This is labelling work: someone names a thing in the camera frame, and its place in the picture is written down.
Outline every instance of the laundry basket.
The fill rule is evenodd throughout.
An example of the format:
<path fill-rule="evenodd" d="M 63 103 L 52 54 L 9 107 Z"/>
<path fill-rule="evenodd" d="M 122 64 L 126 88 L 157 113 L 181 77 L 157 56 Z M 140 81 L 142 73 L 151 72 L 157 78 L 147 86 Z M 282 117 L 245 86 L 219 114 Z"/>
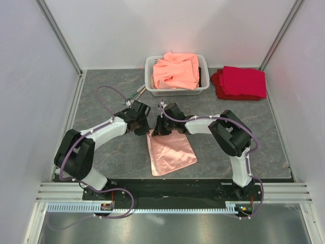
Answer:
<path fill-rule="evenodd" d="M 163 55 L 151 56 L 146 60 L 145 67 L 145 83 L 148 91 L 152 92 L 154 96 L 178 96 L 178 95 L 198 95 L 203 90 L 207 89 L 210 85 L 210 77 L 208 72 L 207 62 L 202 55 L 198 54 L 199 67 L 201 68 L 201 86 L 197 87 L 194 90 L 176 88 L 176 89 L 154 89 L 151 87 L 151 76 L 153 73 L 153 66 L 158 62 L 158 59 L 163 59 Z"/>

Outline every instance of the red cloth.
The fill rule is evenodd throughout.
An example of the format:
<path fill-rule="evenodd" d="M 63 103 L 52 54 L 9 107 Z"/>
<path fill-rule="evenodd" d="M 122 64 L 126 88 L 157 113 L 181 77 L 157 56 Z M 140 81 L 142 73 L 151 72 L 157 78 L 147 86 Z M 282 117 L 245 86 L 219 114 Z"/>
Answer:
<path fill-rule="evenodd" d="M 250 95 L 240 95 L 240 96 L 233 96 L 233 95 L 226 95 L 224 94 L 222 87 L 220 86 L 220 81 L 219 81 L 219 75 L 222 75 L 223 70 L 217 70 L 216 73 L 214 73 L 210 80 L 214 84 L 216 88 L 216 94 L 218 96 L 218 99 L 223 99 L 223 100 L 254 100 L 254 101 L 259 101 L 261 100 L 260 97 L 257 96 L 250 96 Z"/>
<path fill-rule="evenodd" d="M 223 67 L 220 86 L 226 95 L 252 95 L 266 98 L 265 73 L 255 69 Z"/>

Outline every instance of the metal floor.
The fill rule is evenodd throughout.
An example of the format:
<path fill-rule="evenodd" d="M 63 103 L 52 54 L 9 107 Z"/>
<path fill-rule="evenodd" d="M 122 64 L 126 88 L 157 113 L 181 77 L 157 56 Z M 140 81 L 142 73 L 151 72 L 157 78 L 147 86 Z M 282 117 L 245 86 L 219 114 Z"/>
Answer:
<path fill-rule="evenodd" d="M 89 213 L 47 213 L 49 223 L 61 228 Z M 251 220 L 217 214 L 135 213 L 119 220 L 90 218 L 54 232 L 43 229 L 39 244 L 309 244 L 299 205 L 263 205 Z"/>
<path fill-rule="evenodd" d="M 210 76 L 216 69 L 209 69 Z M 108 112 L 96 98 L 98 86 L 114 86 L 127 97 L 144 83 L 144 70 L 88 70 L 83 85 L 74 126 L 84 130 L 110 118 Z M 107 89 L 100 92 L 101 98 L 114 111 L 125 108 L 122 98 Z M 151 106 L 149 126 L 154 128 L 157 107 L 161 97 L 154 97 L 146 91 L 140 100 Z M 260 149 L 250 155 L 252 173 L 260 178 L 291 178 L 278 132 L 272 117 L 268 100 L 226 101 L 218 100 L 215 87 L 196 96 L 164 97 L 165 103 L 176 102 L 185 115 L 212 115 L 231 110 L 257 136 Z M 198 162 L 183 169 L 161 176 L 163 178 L 231 178 L 230 160 L 211 135 L 189 135 L 188 140 Z M 129 133 L 105 143 L 96 150 L 94 167 L 108 178 L 153 178 L 150 157 L 145 136 Z"/>

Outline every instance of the white wall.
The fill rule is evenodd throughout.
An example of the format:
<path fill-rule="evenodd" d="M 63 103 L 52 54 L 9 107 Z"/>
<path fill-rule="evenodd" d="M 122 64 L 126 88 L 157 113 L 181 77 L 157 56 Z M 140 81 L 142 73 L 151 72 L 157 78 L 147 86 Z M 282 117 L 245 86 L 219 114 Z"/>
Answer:
<path fill-rule="evenodd" d="M 294 175 L 325 227 L 325 1 L 305 1 L 267 66 L 271 101 Z"/>
<path fill-rule="evenodd" d="M 210 67 L 258 67 L 294 0 L 46 0 L 83 69 L 143 67 L 193 52 Z"/>
<path fill-rule="evenodd" d="M 0 242 L 22 243 L 77 74 L 34 0 L 0 9 Z"/>

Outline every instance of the pink cloth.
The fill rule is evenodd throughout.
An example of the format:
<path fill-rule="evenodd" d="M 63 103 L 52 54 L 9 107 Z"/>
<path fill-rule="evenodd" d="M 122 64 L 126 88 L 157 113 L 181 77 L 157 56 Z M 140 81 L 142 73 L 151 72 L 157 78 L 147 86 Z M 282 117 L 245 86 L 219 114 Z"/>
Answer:
<path fill-rule="evenodd" d="M 226 95 L 267 97 L 263 71 L 225 66 L 219 78 L 220 86 Z"/>
<path fill-rule="evenodd" d="M 153 81 L 156 88 L 185 88 L 194 90 L 199 87 L 199 59 L 192 53 L 171 53 L 158 59 L 153 66 Z"/>
<path fill-rule="evenodd" d="M 198 161 L 186 135 L 172 131 L 168 136 L 147 134 L 153 176 L 161 176 Z"/>

